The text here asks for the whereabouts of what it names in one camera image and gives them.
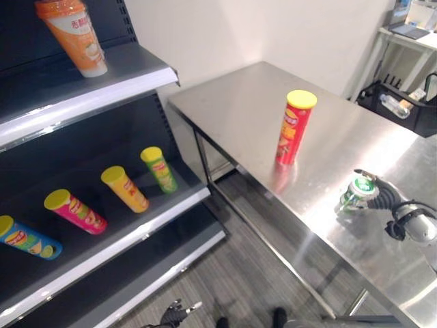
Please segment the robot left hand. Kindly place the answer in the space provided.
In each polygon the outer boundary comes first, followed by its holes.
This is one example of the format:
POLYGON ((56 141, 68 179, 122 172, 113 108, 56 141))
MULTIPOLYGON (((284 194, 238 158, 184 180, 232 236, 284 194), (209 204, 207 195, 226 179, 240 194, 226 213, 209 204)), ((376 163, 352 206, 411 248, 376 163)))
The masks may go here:
POLYGON ((194 311, 198 310, 203 305, 202 301, 198 301, 191 306, 183 307, 182 300, 176 299, 165 310, 160 320, 161 327, 179 327, 180 324, 194 311))

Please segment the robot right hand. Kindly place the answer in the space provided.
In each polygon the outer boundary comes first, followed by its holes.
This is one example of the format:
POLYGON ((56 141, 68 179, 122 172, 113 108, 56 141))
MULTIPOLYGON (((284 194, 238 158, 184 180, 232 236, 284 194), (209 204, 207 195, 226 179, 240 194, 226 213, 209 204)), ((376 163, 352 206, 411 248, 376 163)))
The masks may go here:
POLYGON ((392 210, 397 205, 408 200, 396 186, 381 177, 363 169, 355 169, 354 172, 370 179, 376 188, 376 193, 373 196, 361 202, 361 208, 392 210))

